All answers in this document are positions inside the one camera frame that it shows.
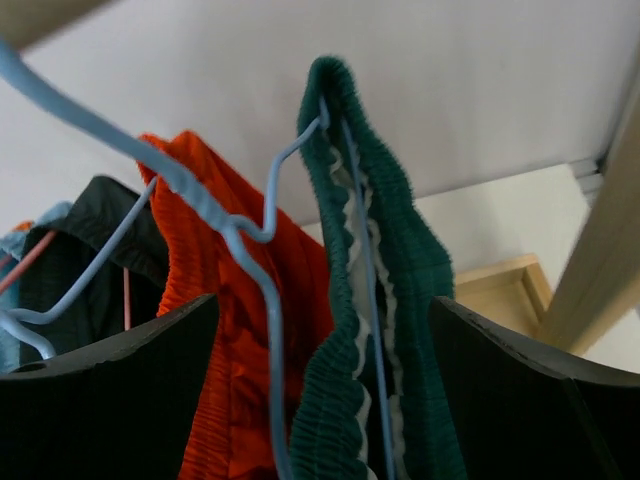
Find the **black garment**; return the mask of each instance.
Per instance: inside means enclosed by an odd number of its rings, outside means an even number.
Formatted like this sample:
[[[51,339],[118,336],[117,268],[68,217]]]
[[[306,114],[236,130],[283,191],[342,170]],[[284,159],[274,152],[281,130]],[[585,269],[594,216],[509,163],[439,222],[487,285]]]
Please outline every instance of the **black garment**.
[[[446,298],[429,326],[469,479],[640,478],[640,375]]]
[[[94,177],[65,218],[33,228],[24,252],[49,230],[59,233],[20,279],[19,305],[44,312],[69,290],[139,196],[109,177]],[[58,355],[124,329],[123,267],[130,272],[133,325],[155,317],[169,272],[169,253],[146,205],[102,268],[65,313],[48,325],[29,325]],[[20,363],[40,360],[21,344]]]
[[[0,376],[0,478],[175,480],[217,325],[203,295]]]

